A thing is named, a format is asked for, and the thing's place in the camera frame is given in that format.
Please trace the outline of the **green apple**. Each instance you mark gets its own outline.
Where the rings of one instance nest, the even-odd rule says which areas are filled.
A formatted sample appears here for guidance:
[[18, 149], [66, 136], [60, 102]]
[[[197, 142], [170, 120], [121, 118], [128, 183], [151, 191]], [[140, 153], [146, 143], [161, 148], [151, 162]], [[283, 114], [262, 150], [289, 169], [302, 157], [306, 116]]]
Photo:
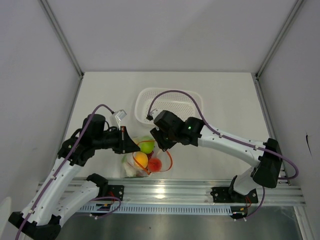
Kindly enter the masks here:
[[150, 136], [143, 136], [139, 139], [138, 145], [141, 152], [150, 154], [154, 150], [155, 141]]

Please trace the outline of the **orange fruit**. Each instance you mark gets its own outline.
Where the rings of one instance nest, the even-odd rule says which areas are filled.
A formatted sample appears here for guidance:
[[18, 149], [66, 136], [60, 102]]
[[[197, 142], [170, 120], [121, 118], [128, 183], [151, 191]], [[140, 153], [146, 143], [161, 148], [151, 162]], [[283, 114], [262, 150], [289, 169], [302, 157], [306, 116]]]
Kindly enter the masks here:
[[149, 159], [147, 155], [143, 152], [139, 151], [133, 154], [133, 163], [138, 168], [146, 168], [148, 166], [148, 161]]

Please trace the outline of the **clear orange zip top bag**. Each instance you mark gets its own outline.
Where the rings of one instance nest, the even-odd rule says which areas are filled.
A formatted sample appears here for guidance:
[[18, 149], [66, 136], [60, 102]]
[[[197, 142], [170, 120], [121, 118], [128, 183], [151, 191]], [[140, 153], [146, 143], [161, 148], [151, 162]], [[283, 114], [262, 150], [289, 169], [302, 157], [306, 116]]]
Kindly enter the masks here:
[[121, 159], [120, 174], [123, 178], [146, 178], [153, 174], [165, 173], [173, 167], [173, 158], [169, 151], [158, 147], [149, 135], [134, 137], [133, 141], [140, 151], [127, 153]]

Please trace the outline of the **red peach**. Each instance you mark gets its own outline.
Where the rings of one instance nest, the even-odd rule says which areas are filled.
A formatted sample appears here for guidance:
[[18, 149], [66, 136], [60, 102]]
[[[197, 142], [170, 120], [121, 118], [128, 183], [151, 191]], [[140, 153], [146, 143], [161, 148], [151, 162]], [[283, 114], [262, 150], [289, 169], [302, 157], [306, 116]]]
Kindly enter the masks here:
[[152, 173], [161, 171], [162, 170], [161, 160], [156, 157], [150, 158], [148, 161], [147, 169]]

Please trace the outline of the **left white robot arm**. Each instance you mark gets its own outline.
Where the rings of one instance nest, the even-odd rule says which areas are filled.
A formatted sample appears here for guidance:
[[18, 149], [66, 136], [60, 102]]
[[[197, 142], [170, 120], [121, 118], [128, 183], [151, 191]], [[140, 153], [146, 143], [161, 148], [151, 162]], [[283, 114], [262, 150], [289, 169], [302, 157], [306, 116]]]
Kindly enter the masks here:
[[120, 155], [140, 151], [125, 126], [105, 129], [105, 123], [103, 115], [88, 115], [82, 127], [62, 143], [40, 190], [22, 211], [12, 212], [8, 218], [18, 229], [16, 239], [23, 233], [33, 240], [54, 240], [65, 222], [86, 203], [103, 199], [120, 201], [111, 194], [109, 181], [97, 173], [89, 175], [79, 190], [61, 199], [67, 186], [97, 150], [111, 149]]

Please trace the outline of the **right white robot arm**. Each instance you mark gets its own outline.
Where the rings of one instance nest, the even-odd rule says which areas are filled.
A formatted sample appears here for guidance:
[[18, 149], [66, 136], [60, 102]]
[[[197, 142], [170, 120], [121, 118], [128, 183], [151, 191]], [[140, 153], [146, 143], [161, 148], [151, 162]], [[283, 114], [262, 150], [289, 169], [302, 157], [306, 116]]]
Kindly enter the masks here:
[[274, 189], [278, 184], [282, 166], [279, 144], [274, 139], [253, 141], [214, 129], [204, 119], [180, 119], [168, 110], [153, 110], [147, 115], [155, 127], [150, 131], [158, 147], [166, 151], [179, 143], [184, 146], [210, 148], [238, 158], [250, 167], [235, 176], [228, 189], [228, 196], [239, 202], [257, 187]]

